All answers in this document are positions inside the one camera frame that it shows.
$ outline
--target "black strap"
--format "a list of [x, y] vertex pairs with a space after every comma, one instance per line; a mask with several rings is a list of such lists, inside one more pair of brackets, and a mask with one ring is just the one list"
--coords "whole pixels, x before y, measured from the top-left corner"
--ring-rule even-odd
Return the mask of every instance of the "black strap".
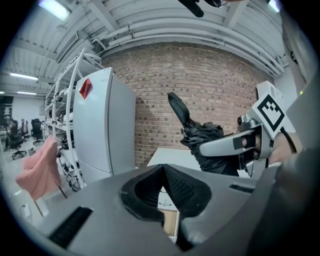
[[289, 134], [286, 132], [285, 128], [281, 127], [280, 131], [283, 133], [283, 135], [286, 137], [287, 141], [289, 142], [289, 146], [291, 148], [291, 152], [292, 153], [297, 153], [296, 146], [295, 146], [294, 142], [292, 141], [291, 137], [289, 136]]

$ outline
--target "ceiling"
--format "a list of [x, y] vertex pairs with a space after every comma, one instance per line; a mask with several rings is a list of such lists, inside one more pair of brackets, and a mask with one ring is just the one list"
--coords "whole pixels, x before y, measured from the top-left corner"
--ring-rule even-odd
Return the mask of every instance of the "ceiling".
[[[222, 8], [200, 0], [202, 18], [178, 0], [60, 2], [71, 10], [65, 21], [36, 5], [14, 37], [0, 68], [0, 91], [6, 95], [24, 91], [45, 96], [84, 47], [103, 57], [142, 44], [190, 42], [232, 52], [273, 76], [280, 75], [286, 65], [281, 17], [266, 0], [228, 2]], [[76, 32], [79, 40], [57, 62]], [[12, 77], [10, 72], [39, 80]]]

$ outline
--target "pink cloth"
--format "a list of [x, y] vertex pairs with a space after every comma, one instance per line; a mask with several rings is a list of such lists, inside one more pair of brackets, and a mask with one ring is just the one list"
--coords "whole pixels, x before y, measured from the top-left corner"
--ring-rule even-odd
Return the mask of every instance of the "pink cloth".
[[45, 193], [56, 190], [62, 182], [57, 165], [57, 151], [57, 141], [49, 136], [39, 151], [23, 159], [23, 172], [15, 181], [29, 192], [34, 201]]

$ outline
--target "black umbrella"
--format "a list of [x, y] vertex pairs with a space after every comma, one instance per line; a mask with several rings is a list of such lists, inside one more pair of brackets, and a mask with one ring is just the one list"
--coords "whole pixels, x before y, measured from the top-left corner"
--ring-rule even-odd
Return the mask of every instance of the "black umbrella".
[[199, 146], [203, 143], [220, 139], [224, 136], [224, 130], [220, 125], [206, 122], [201, 125], [190, 118], [190, 113], [183, 101], [174, 93], [168, 94], [169, 104], [182, 123], [181, 133], [183, 139], [180, 141], [191, 150], [204, 172], [238, 176], [239, 156], [203, 156], [200, 154]]

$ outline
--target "brick wall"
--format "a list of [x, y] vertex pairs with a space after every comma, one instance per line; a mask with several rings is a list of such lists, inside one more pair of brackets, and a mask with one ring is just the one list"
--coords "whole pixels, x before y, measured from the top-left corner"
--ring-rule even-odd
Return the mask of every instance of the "brick wall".
[[175, 92], [195, 121], [237, 129], [237, 117], [257, 100], [256, 85], [272, 78], [227, 51], [189, 43], [157, 43], [117, 52], [104, 59], [136, 92], [135, 159], [147, 164], [158, 147], [187, 149], [181, 123], [168, 103]]

